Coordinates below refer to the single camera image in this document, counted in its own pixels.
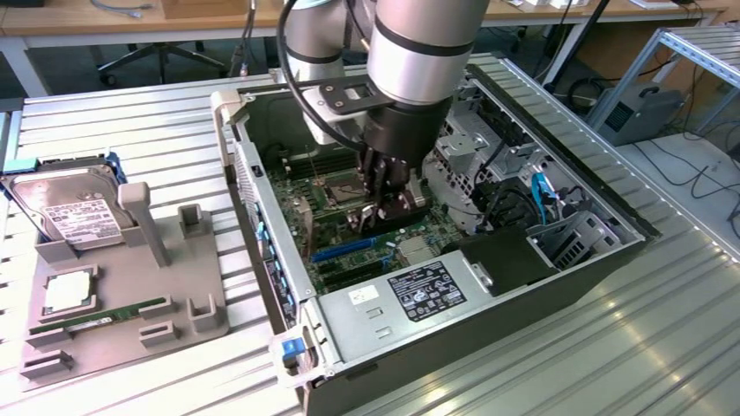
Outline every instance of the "white label sticker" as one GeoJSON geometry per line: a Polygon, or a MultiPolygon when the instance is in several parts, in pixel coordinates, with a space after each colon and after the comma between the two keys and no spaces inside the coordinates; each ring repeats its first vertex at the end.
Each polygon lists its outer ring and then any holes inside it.
{"type": "Polygon", "coordinates": [[[119,236],[119,228],[105,199],[46,206],[43,213],[69,244],[119,236]]]}
{"type": "Polygon", "coordinates": [[[365,286],[363,288],[358,288],[349,292],[349,300],[351,301],[351,305],[358,305],[362,302],[366,302],[375,297],[378,297],[378,290],[374,289],[374,286],[365,286]]]}

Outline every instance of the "gray parts holder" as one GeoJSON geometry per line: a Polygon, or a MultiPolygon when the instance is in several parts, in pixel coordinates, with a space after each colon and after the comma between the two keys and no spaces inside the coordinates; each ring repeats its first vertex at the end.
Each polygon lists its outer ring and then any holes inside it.
{"type": "Polygon", "coordinates": [[[185,205],[175,217],[153,220],[143,183],[118,187],[118,203],[137,222],[121,230],[123,244],[83,251],[63,241],[35,244],[18,368],[23,390],[210,340],[229,329],[210,212],[185,205]],[[87,297],[49,306],[58,297],[49,283],[69,276],[89,276],[89,282],[70,279],[62,295],[82,282],[87,297]]]}

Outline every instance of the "hard drive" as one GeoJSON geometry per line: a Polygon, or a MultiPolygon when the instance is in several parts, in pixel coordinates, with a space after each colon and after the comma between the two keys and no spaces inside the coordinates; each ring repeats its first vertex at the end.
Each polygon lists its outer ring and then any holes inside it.
{"type": "Polygon", "coordinates": [[[79,159],[14,160],[0,184],[35,225],[43,242],[65,240],[75,250],[123,241],[134,220],[117,204],[126,179],[114,153],[79,159]]]}

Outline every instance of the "hard drive label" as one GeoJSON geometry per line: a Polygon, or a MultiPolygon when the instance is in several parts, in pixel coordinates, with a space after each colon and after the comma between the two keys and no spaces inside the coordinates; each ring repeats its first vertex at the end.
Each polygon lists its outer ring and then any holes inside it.
{"type": "Polygon", "coordinates": [[[413,322],[434,316],[466,301],[441,262],[390,277],[387,283],[405,316],[413,322]]]}
{"type": "Polygon", "coordinates": [[[119,236],[105,199],[45,206],[43,213],[69,244],[119,236]]]}

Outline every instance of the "aluminum extrusion table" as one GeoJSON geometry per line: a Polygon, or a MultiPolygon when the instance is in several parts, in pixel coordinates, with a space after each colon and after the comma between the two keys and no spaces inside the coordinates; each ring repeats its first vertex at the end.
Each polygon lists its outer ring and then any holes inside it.
{"type": "MultiPolygon", "coordinates": [[[[690,213],[669,205],[669,197],[523,73],[489,56],[471,62],[662,237],[575,305],[351,414],[735,413],[740,269],[690,222],[690,213]]],[[[11,153],[47,157],[110,146],[130,179],[149,182],[154,217],[191,202],[214,212],[231,330],[173,354],[19,393],[13,365],[30,282],[31,228],[15,207],[0,205],[0,413],[299,413],[293,391],[275,385],[265,350],[269,325],[218,170],[207,111],[211,91],[270,82],[257,76],[47,97],[27,100],[13,114],[10,128],[19,140],[11,153]]]]}

